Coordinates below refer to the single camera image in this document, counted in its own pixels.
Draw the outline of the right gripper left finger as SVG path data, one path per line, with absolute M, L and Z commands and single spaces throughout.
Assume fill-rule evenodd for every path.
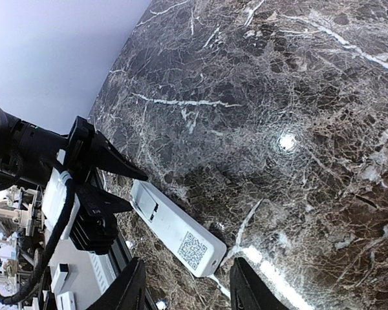
M 133 258 L 116 280 L 87 310 L 143 309 L 146 289 L 146 266 Z

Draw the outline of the white remote control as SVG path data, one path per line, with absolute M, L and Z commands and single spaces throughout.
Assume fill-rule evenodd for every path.
M 139 187 L 149 191 L 158 203 L 152 222 L 136 205 L 135 194 Z M 135 180 L 130 196 L 139 217 L 193 276 L 202 278 L 214 274 L 227 251 L 222 241 L 148 181 Z

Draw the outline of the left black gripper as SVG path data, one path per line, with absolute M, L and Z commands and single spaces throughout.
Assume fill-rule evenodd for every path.
M 85 183 L 91 169 L 87 161 L 113 174 L 147 181 L 148 175 L 122 156 L 93 125 L 77 117 L 70 132 L 61 135 L 24 121 L 0 108 L 0 186 L 44 187 L 58 152 L 65 151 L 62 167 L 70 173 L 76 194 L 90 216 L 105 216 L 133 210 L 130 202 Z

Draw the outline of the white battery cover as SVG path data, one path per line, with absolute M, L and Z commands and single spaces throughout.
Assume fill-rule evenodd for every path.
M 158 210 L 158 203 L 150 192 L 143 187 L 139 187 L 135 194 L 135 202 L 142 214 L 152 222 Z

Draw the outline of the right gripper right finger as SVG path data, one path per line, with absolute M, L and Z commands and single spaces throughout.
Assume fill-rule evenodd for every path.
M 244 258 L 235 258 L 230 269 L 233 310 L 287 310 Z

